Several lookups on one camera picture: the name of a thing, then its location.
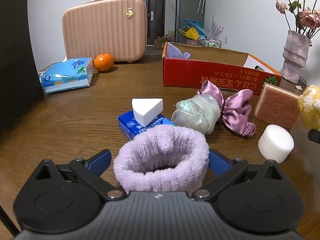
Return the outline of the yellow plush toy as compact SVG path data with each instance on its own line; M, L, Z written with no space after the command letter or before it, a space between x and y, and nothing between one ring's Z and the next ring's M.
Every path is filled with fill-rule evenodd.
M320 128L320 88L308 86L298 98L298 109L305 127L319 131Z

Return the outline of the lilac fluffy headband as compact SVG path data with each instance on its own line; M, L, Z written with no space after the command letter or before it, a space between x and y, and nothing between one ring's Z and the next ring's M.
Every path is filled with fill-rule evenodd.
M202 186L208 164L209 146L202 133L186 127L159 125L123 145L113 170L127 193L192 194Z

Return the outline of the pink satin bow scrunchie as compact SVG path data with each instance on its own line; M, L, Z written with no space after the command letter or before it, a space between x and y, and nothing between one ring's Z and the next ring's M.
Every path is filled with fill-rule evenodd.
M206 80L197 93L213 96L219 106L224 125L232 132L244 137L254 135L256 126L248 120L252 109L249 104L253 96L252 90L242 89L224 99L221 90L212 82Z

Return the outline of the blue soft tissue pack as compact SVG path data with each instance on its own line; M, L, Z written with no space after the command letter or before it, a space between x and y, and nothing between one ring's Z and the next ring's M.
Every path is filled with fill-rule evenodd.
M58 62L40 75L45 94L89 87L93 77L91 57L79 57Z

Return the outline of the white cylinder sponge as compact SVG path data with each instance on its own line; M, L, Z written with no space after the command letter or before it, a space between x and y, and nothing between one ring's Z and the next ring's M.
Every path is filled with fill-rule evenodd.
M282 163L291 153L295 142L291 134L281 126L268 125L258 141L258 149L266 160Z

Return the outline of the pink scrubbing sponge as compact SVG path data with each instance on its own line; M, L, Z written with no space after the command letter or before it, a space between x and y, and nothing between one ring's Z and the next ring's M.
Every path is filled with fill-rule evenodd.
M298 98L293 92L264 83L254 110L255 117L291 130L300 116Z

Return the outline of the blue handkerchief tissue pack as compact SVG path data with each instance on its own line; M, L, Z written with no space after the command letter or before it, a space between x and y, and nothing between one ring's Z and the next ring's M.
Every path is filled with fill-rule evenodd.
M133 114L133 111L126 112L118 116L118 124L120 130L130 139L133 140L136 135L145 132L147 129L153 128L158 125L175 125L169 119L159 114L156 116L148 126L143 127L139 124Z

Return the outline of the white wedge makeup sponge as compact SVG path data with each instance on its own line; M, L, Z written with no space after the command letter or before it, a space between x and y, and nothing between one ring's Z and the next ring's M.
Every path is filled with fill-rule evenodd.
M135 120L143 127L149 125L163 111L163 99L135 98L132 99L132 110Z

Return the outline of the pink textured vase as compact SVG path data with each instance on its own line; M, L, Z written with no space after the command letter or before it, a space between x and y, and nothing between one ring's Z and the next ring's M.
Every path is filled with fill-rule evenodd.
M287 32L283 51L284 62L280 71L285 80L294 84L298 83L300 72L302 68L306 67L309 47L309 38L293 30Z

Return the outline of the orange tangerine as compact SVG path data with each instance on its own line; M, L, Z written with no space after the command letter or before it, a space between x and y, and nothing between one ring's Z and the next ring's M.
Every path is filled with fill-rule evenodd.
M95 57L93 66L98 72L107 72L114 66L114 58L110 54L100 54Z

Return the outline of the black paper bag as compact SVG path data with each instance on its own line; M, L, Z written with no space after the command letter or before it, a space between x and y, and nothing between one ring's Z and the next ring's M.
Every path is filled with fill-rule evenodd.
M43 94L31 47L27 0L1 0L1 131Z

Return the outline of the dried pink roses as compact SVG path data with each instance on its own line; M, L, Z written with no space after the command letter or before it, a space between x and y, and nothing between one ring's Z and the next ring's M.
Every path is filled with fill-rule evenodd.
M287 0L287 3L276 1L276 10L285 16L290 30L312 39L319 33L319 0L315 0L313 6L309 7L306 0ZM289 24L288 14L291 13L295 18L295 26Z

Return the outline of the small cardboard box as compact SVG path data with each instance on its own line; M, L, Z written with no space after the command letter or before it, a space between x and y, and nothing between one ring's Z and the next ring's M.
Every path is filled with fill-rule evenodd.
M158 37L155 39L153 48L156 50L162 50L166 42L171 42L172 39L169 37Z

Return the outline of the pink ribbed suitcase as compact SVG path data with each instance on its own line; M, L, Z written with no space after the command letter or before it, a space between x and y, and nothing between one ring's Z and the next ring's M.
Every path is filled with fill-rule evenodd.
M62 33L68 59L110 54L137 61L147 46L147 10L142 0L92 0L66 10Z

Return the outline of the grey refrigerator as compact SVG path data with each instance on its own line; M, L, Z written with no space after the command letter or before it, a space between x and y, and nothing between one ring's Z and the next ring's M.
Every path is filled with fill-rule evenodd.
M186 43L186 38L179 31L185 30L189 21L199 22L200 26L204 23L204 13L199 8L200 0L176 0L175 14L175 42Z

